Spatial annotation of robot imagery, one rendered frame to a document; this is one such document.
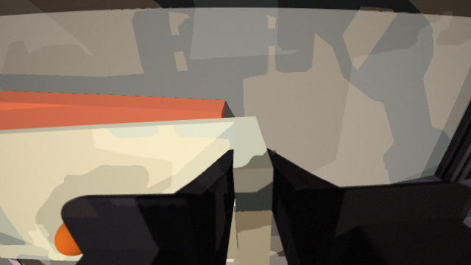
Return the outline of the orange ball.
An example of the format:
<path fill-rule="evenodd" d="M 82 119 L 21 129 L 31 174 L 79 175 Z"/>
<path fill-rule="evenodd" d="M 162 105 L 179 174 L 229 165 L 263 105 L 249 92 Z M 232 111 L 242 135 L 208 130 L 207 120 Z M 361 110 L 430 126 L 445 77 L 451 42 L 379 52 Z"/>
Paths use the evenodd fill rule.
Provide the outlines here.
<path fill-rule="evenodd" d="M 64 255 L 75 256 L 82 254 L 64 223 L 61 224 L 55 234 L 54 244 L 57 250 Z"/>

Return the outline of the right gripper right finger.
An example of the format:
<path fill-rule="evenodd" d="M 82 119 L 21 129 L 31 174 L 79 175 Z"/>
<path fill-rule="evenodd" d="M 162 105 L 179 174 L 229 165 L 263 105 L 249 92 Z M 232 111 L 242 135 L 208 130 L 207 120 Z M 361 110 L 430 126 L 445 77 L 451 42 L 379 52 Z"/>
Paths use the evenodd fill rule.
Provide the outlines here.
<path fill-rule="evenodd" d="M 423 219 L 465 220 L 471 188 L 452 181 L 339 187 L 267 148 L 272 213 L 288 265 L 341 265 L 361 224 Z"/>

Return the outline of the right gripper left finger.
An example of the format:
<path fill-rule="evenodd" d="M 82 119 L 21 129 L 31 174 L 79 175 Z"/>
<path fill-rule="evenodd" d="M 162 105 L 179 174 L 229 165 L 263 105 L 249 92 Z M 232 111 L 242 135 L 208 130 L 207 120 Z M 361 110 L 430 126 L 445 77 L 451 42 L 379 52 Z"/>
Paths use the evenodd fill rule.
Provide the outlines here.
<path fill-rule="evenodd" d="M 80 196 L 63 205 L 61 218 L 82 254 L 179 250 L 185 265 L 226 265 L 235 202 L 233 153 L 229 149 L 174 194 Z"/>

